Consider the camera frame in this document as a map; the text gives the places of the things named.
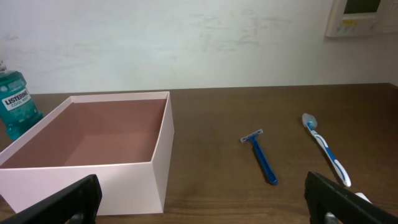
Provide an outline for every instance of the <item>open cardboard box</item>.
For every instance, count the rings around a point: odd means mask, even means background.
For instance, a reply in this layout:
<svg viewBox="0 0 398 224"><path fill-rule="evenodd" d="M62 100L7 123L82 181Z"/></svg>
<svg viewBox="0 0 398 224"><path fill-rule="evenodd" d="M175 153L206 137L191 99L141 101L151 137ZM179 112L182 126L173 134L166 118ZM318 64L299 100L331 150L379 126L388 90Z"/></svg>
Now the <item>open cardboard box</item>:
<svg viewBox="0 0 398 224"><path fill-rule="evenodd" d="M96 174L99 215L162 213L173 136L169 92L71 96L0 153L0 194L20 212Z"/></svg>

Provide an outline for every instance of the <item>toothbrush head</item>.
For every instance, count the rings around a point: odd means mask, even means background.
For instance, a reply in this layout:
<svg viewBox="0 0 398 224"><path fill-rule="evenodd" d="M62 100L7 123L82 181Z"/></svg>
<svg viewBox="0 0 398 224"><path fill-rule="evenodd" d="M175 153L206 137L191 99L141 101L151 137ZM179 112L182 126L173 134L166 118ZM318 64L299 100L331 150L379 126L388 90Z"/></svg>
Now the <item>toothbrush head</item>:
<svg viewBox="0 0 398 224"><path fill-rule="evenodd" d="M310 114L307 114L307 113L303 114L302 121L303 121L304 127L307 127L307 125L310 125L310 127L312 129L315 129L318 126L318 123L317 123L317 120L315 119L315 117Z"/></svg>

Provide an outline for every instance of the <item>thermostat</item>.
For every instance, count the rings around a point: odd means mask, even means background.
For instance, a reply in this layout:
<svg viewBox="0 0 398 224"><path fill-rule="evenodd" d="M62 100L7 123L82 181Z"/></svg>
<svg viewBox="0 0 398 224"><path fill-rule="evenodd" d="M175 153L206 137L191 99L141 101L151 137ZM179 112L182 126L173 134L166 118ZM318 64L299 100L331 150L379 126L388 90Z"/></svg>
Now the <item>thermostat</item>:
<svg viewBox="0 0 398 224"><path fill-rule="evenodd" d="M398 32L398 0L335 0L327 37Z"/></svg>

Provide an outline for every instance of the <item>blue and white toothbrush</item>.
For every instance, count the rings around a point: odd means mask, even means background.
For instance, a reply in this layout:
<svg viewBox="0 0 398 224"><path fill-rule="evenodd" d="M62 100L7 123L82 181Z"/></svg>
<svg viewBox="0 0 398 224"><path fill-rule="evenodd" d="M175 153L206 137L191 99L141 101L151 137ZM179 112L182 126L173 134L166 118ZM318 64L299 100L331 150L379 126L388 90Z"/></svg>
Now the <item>blue and white toothbrush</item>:
<svg viewBox="0 0 398 224"><path fill-rule="evenodd" d="M348 174L346 170L344 169L343 165L340 164L340 162L336 159L335 155L331 153L331 150L329 149L328 144L324 140L322 136L320 136L314 129L318 126L317 120L315 119L314 116L310 114L303 114L302 116L302 121L304 127L308 128L310 130L311 135L317 140L318 144L322 147L328 158L330 159L331 163L333 164L333 167L336 170L337 175L340 177L340 179L343 181L343 184L347 187L351 186L351 180L348 177Z"/></svg>

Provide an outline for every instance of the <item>mouthwash bottle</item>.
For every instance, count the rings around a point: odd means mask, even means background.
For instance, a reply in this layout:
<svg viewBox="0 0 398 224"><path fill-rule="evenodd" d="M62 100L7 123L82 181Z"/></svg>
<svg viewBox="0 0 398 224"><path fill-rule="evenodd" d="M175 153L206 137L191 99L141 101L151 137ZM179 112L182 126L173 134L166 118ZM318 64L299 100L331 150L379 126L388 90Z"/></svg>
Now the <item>mouthwash bottle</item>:
<svg viewBox="0 0 398 224"><path fill-rule="evenodd" d="M43 118L26 89L21 72L8 71L0 60L0 118L16 140Z"/></svg>

